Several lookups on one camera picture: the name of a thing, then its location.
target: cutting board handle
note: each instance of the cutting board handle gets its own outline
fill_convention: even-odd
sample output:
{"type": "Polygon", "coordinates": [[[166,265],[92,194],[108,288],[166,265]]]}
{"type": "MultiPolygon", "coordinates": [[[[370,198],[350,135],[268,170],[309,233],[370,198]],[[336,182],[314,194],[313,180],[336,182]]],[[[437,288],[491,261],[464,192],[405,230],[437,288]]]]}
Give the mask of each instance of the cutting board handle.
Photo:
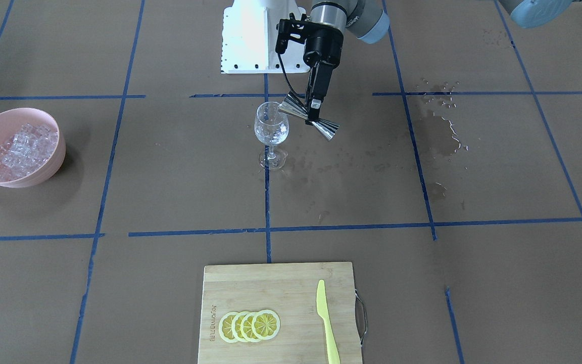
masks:
{"type": "Polygon", "coordinates": [[[361,347],[363,347],[363,341],[365,341],[365,336],[367,336],[367,308],[365,308],[365,302],[361,299],[360,295],[358,295],[358,290],[354,288],[354,295],[356,295],[356,302],[360,303],[360,306],[363,311],[363,332],[358,329],[360,325],[358,324],[358,310],[355,311],[356,316],[356,327],[358,329],[358,336],[361,338],[361,347]]]}

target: wine glass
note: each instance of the wine glass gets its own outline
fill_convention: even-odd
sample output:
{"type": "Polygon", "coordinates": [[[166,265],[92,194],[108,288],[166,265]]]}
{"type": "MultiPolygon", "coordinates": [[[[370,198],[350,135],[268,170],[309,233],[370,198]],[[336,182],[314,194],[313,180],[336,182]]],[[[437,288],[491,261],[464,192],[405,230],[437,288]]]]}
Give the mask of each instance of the wine glass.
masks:
{"type": "Polygon", "coordinates": [[[268,164],[270,170],[282,168],[286,160],[286,152],[275,149],[289,134],[288,117],[280,112],[279,106],[275,101],[265,102],[257,108],[255,118],[255,135],[264,145],[268,145],[268,152],[259,155],[259,164],[262,167],[268,164]]]}

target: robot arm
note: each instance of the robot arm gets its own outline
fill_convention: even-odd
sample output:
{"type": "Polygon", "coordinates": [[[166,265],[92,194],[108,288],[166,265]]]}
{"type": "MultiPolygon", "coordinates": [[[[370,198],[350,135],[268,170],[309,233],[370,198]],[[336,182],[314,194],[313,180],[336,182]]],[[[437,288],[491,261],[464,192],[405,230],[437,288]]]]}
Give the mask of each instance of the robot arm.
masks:
{"type": "Polygon", "coordinates": [[[344,31],[376,43],[389,27],[390,19],[373,0],[313,0],[309,18],[303,15],[297,20],[290,14],[289,19],[280,20],[275,45],[278,55],[284,54],[289,40],[305,45],[303,60],[310,67],[303,105],[307,124],[319,120],[332,72],[340,64],[344,31]]]}

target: yellow knife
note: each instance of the yellow knife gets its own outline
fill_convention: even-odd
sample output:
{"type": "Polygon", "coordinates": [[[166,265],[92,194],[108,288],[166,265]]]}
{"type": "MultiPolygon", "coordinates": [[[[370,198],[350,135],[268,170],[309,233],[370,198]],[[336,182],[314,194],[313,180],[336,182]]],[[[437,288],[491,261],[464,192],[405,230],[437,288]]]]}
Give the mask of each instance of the yellow knife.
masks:
{"type": "Polygon", "coordinates": [[[327,345],[327,361],[329,364],[340,364],[338,348],[335,346],[333,331],[331,330],[331,321],[329,320],[329,311],[327,310],[327,297],[325,294],[325,281],[318,281],[316,291],[316,311],[325,323],[325,341],[327,345]]]}

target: pink bowl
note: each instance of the pink bowl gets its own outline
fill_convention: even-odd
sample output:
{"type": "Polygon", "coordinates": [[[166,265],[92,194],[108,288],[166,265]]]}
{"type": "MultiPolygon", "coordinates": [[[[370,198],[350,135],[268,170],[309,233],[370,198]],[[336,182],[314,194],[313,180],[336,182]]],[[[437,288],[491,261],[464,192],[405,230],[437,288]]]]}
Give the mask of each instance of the pink bowl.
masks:
{"type": "Polygon", "coordinates": [[[19,108],[0,113],[0,145],[17,133],[25,124],[31,124],[33,126],[46,124],[53,131],[58,132],[58,136],[60,136],[58,143],[53,154],[35,172],[19,179],[0,182],[0,186],[12,188],[34,186],[50,178],[62,166],[67,151],[67,143],[64,141],[62,133],[60,133],[58,123],[44,111],[32,108],[19,108]]]}

